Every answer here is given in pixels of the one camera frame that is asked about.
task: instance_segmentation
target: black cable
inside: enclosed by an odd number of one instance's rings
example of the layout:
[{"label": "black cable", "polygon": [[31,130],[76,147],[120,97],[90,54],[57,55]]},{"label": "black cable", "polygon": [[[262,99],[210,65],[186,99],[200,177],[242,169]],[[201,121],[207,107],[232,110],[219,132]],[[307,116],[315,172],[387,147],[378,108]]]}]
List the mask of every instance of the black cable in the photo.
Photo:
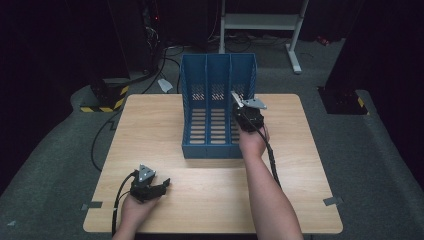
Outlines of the black cable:
[{"label": "black cable", "polygon": [[[175,46],[175,47],[168,47],[168,48],[167,48],[167,50],[172,49],[172,48],[178,48],[178,46]],[[174,54],[171,54],[171,55],[166,55],[166,57],[175,57],[175,56],[180,55],[181,53],[183,53],[183,52],[184,52],[184,50],[185,50],[185,46],[184,46],[184,45],[182,45],[180,48],[181,48],[181,51],[179,51],[179,52],[177,52],[177,53],[174,53]]]},{"label": "black cable", "polygon": [[259,41],[253,40],[252,45],[254,45],[254,46],[276,46],[276,45],[287,43],[287,41],[289,40],[288,38],[285,38],[283,41],[278,42],[278,40],[280,40],[280,39],[284,39],[284,38],[278,38],[277,37],[272,42],[269,42],[269,43],[261,43]]},{"label": "black cable", "polygon": [[219,49],[219,43],[210,43],[206,47],[206,53],[216,52]]},{"label": "black cable", "polygon": [[165,76],[165,74],[164,74],[163,72],[161,72],[161,73],[160,73],[160,76],[161,76],[163,79],[166,79],[166,76]]},{"label": "black cable", "polygon": [[105,128],[106,127],[106,125],[108,124],[108,123],[110,123],[111,124],[111,126],[110,126],[110,130],[111,131],[114,131],[114,130],[116,130],[116,127],[114,128],[114,124],[115,124],[115,121],[112,121],[112,119],[114,118],[114,117],[116,117],[118,114],[120,114],[122,112],[122,109],[121,110],[119,110],[118,112],[116,112],[112,117],[110,117],[101,127],[100,127],[100,129],[99,129],[99,131],[97,131],[97,134],[96,134],[96,136],[94,137],[94,139],[93,139],[93,142],[92,142],[92,144],[91,144],[91,163],[93,164],[93,166],[99,171],[99,172],[101,172],[102,171],[102,169],[99,167],[99,166],[97,166],[97,164],[96,164],[96,162],[94,161],[94,147],[95,147],[95,145],[96,145],[96,141],[97,141],[97,138],[99,137],[99,135],[100,135],[100,132],[103,130],[103,128]]},{"label": "black cable", "polygon": [[112,237],[116,233],[116,218],[118,216],[118,206],[119,206],[119,200],[121,199],[121,191],[122,188],[124,188],[125,183],[130,179],[130,177],[137,177],[138,170],[134,170],[134,172],[130,173],[125,180],[122,182],[121,186],[119,187],[118,193],[116,194],[115,204],[113,205],[113,216],[112,216]]},{"label": "black cable", "polygon": [[[174,59],[171,59],[171,58],[167,58],[167,57],[165,57],[164,59],[165,59],[165,60],[172,61],[172,62],[174,62],[175,64],[177,64],[177,65],[178,65],[178,72],[179,72],[180,64],[179,64],[177,61],[175,61]],[[178,73],[178,80],[177,80],[177,94],[179,94],[179,93],[180,93],[180,92],[179,92],[179,90],[178,90],[179,85],[180,85],[180,78],[181,78],[181,76],[180,76],[180,74]]]},{"label": "black cable", "polygon": [[252,42],[246,33],[243,33],[242,35],[236,35],[235,37],[230,38],[230,40],[234,44],[245,44]]},{"label": "black cable", "polygon": [[128,194],[128,193],[130,193],[130,191],[126,191],[126,192],[124,192],[120,197],[119,197],[119,201],[121,201],[121,198],[123,197],[123,196],[125,196],[126,194]]},{"label": "black cable", "polygon": [[209,35],[209,37],[208,37],[208,41],[209,41],[209,39],[211,39],[211,37],[212,37],[213,33],[215,32],[216,23],[218,22],[218,15],[219,15],[219,1],[218,1],[218,0],[216,0],[216,14],[215,14],[215,22],[214,22],[214,24],[213,24],[212,32],[211,32],[211,34],[210,34],[210,35]]},{"label": "black cable", "polygon": [[269,157],[269,163],[271,166],[272,176],[274,177],[274,180],[277,182],[278,186],[281,188],[280,179],[278,179],[277,168],[275,166],[274,151],[272,150],[271,145],[268,142],[268,139],[262,134],[262,132],[250,121],[250,119],[244,113],[242,113],[241,115],[249,122],[250,125],[252,125],[255,131],[258,132],[259,135],[264,140],[266,148],[268,150],[268,157]]},{"label": "black cable", "polygon": [[235,38],[235,40],[234,39],[230,39],[230,40],[231,40],[231,43],[234,43],[234,44],[246,44],[246,43],[248,44],[247,47],[245,47],[244,49],[239,50],[239,51],[232,50],[232,49],[228,48],[227,46],[225,47],[225,49],[227,49],[228,51],[233,52],[233,53],[243,53],[243,52],[247,51],[252,46],[252,41],[248,37],[243,37],[243,38],[237,37],[237,38]]},{"label": "black cable", "polygon": [[310,53],[300,53],[300,55],[301,55],[301,56],[303,56],[303,55],[307,55],[307,56],[309,56],[309,57],[311,57],[311,58],[314,58],[314,55],[312,55],[312,54],[310,54]]},{"label": "black cable", "polygon": [[166,56],[166,51],[167,49],[165,49],[164,53],[163,53],[163,61],[162,61],[162,66],[159,69],[159,72],[156,74],[156,77],[153,79],[153,81],[150,83],[149,86],[147,86],[147,88],[141,93],[141,94],[145,94],[147,91],[149,91],[149,89],[153,86],[153,84],[156,82],[156,80],[158,79],[159,75],[162,73],[163,71],[163,67],[165,66],[165,56]]}]

